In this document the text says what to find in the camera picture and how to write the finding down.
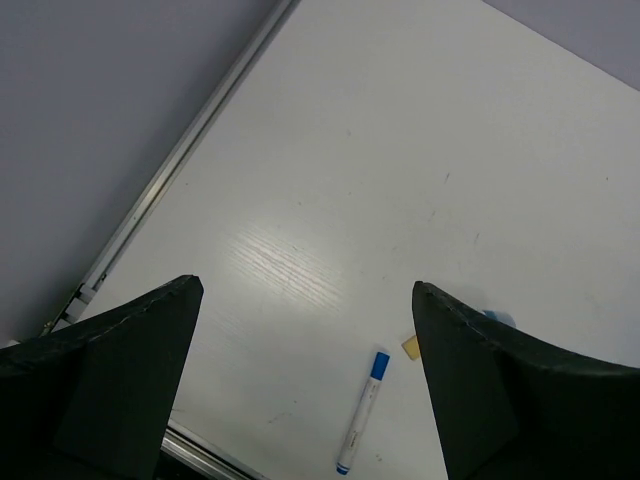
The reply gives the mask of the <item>tan eraser block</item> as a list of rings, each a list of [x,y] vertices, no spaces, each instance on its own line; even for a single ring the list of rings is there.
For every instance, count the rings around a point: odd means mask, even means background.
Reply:
[[[405,340],[402,343],[402,348],[412,361],[419,359],[421,356],[419,342],[416,335],[413,335],[409,339]]]

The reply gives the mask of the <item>blue capped white marker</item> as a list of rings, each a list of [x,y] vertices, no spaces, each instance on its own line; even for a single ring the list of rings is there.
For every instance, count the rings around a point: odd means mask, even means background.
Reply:
[[[337,457],[336,472],[340,475],[346,476],[352,468],[354,458],[364,435],[374,402],[377,398],[380,384],[386,373],[389,360],[390,355],[386,352],[379,351],[375,355],[369,376],[364,384],[361,396]]]

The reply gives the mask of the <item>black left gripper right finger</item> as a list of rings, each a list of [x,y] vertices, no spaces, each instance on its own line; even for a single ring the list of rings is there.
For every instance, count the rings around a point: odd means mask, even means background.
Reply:
[[[418,282],[412,313],[451,479],[635,479],[639,372],[539,340]]]

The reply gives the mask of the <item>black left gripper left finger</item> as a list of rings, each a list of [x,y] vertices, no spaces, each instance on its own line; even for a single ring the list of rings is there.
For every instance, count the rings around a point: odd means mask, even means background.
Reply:
[[[152,478],[203,295],[179,276],[3,348],[2,478]]]

